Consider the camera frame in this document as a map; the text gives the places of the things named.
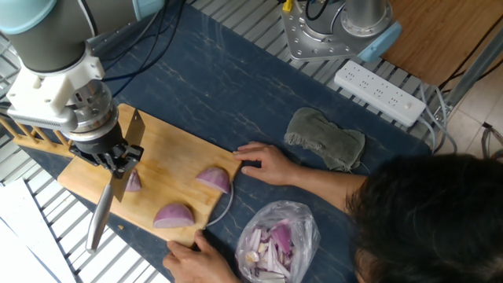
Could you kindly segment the person left hand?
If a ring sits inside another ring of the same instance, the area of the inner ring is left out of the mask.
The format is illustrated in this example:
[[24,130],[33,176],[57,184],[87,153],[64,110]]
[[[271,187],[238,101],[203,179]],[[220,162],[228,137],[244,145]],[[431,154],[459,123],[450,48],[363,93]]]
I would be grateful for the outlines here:
[[169,253],[163,265],[175,282],[181,283],[240,283],[224,257],[207,241],[203,231],[194,234],[198,251],[176,241],[168,241]]

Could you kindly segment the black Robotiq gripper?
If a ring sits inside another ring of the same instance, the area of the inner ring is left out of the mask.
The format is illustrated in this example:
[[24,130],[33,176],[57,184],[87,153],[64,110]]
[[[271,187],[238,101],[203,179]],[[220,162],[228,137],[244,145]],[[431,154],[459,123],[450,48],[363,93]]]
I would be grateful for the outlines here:
[[87,133],[75,134],[69,149],[71,153],[87,163],[102,166],[117,179],[131,171],[139,163],[144,149],[139,145],[128,145],[121,127],[115,123]]

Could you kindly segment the person right hand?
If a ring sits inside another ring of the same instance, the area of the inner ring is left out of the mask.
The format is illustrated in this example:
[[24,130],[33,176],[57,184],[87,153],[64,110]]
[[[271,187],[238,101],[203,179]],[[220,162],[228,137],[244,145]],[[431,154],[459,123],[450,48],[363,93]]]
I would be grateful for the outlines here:
[[242,162],[260,162],[260,167],[246,165],[241,168],[241,172],[274,186],[292,185],[293,174],[299,168],[276,146],[256,141],[240,146],[233,152],[233,156]]

